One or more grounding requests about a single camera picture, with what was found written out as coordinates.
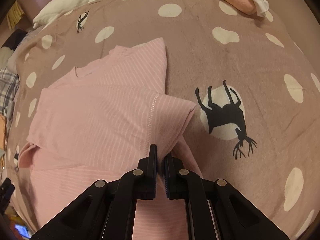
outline deer print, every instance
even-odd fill
[[[218,127],[218,126],[225,125],[228,123],[236,124],[239,127],[239,128],[238,127],[236,128],[236,133],[238,135],[239,141],[236,144],[236,146],[234,147],[232,154],[233,154],[233,156],[235,156],[236,159],[238,157],[238,152],[240,154],[240,157],[241,157],[241,155],[243,155],[245,157],[245,155],[242,152],[242,150],[240,149],[240,147],[243,146],[244,141],[247,141],[249,144],[249,152],[248,152],[248,156],[249,156],[250,152],[252,152],[252,154],[253,154],[252,145],[257,147],[257,143],[255,142],[255,140],[253,140],[247,136],[247,129],[245,126],[243,111],[239,107],[241,105],[241,101],[240,101],[237,93],[232,88],[230,88],[230,91],[232,93],[234,93],[234,95],[237,98],[237,102],[234,103],[233,99],[231,97],[229,88],[226,85],[225,80],[223,81],[223,86],[226,90],[226,93],[227,93],[229,101],[230,101],[229,104],[226,104],[223,107],[220,107],[217,104],[212,102],[212,98],[211,98],[211,88],[212,87],[211,86],[208,87],[208,106],[210,108],[207,108],[202,103],[200,96],[199,96],[199,88],[196,88],[196,90],[195,90],[196,97],[198,99],[198,103],[199,103],[201,109],[207,115],[208,125],[209,125],[209,134],[212,133],[212,130],[214,127]]]
[[[82,24],[82,22],[84,21],[84,19],[86,19],[86,18],[88,17],[89,11],[90,11],[90,10],[88,10],[87,12],[85,12],[83,18],[81,17],[81,15],[79,16],[79,18],[78,18],[78,25],[77,25],[77,28],[78,28],[77,33],[80,33],[80,32],[83,30],[84,27],[83,27],[81,24]]]

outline stitched seam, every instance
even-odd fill
[[[152,129],[152,118],[153,118],[153,113],[154,113],[154,109],[156,106],[156,101],[159,97],[159,93],[157,93],[155,95],[155,97],[152,100],[152,104],[151,104],[151,108],[148,114],[148,120],[147,120],[147,141],[146,141],[146,145],[144,147],[144,152],[146,157],[148,157],[149,155],[149,146],[150,146],[150,140],[151,140],[151,129]]]

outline polka dot bedding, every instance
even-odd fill
[[[184,138],[204,178],[225,178],[297,239],[320,209],[319,77],[273,11],[247,16],[223,0],[97,0],[23,45],[6,155],[18,213],[37,230],[30,173],[17,160],[41,90],[116,45],[158,37],[166,94],[197,104]]]

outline black object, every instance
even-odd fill
[[[11,180],[6,178],[0,187],[0,214],[3,215],[10,203],[10,198],[14,192],[14,185]]]
[[[171,154],[164,175],[167,198],[185,199],[189,240],[289,239],[226,180],[201,179]]]
[[[31,240],[132,239],[137,199],[156,197],[156,151],[151,145],[149,156],[119,180],[97,180]]]
[[[132,239],[137,199],[156,196],[156,150],[151,145],[149,156],[120,180],[96,181],[31,240]],[[164,159],[163,173],[167,197],[185,199],[189,240],[289,239],[225,180],[201,179],[171,154]]]
[[[2,47],[8,47],[9,49],[16,50],[16,48],[26,35],[26,31],[17,29],[10,35],[9,38],[7,38]]]
[[[0,186],[0,239],[1,240],[17,240],[12,231],[9,229],[7,222],[2,216],[7,209],[12,193],[14,192],[14,185],[11,180],[6,178]]]

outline dark fabric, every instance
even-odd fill
[[[15,50],[26,35],[26,31],[17,29],[10,35],[2,47],[8,47],[12,50]]]
[[[18,76],[12,74],[7,68],[0,70],[0,114],[4,115],[4,109],[13,101],[19,88]]]

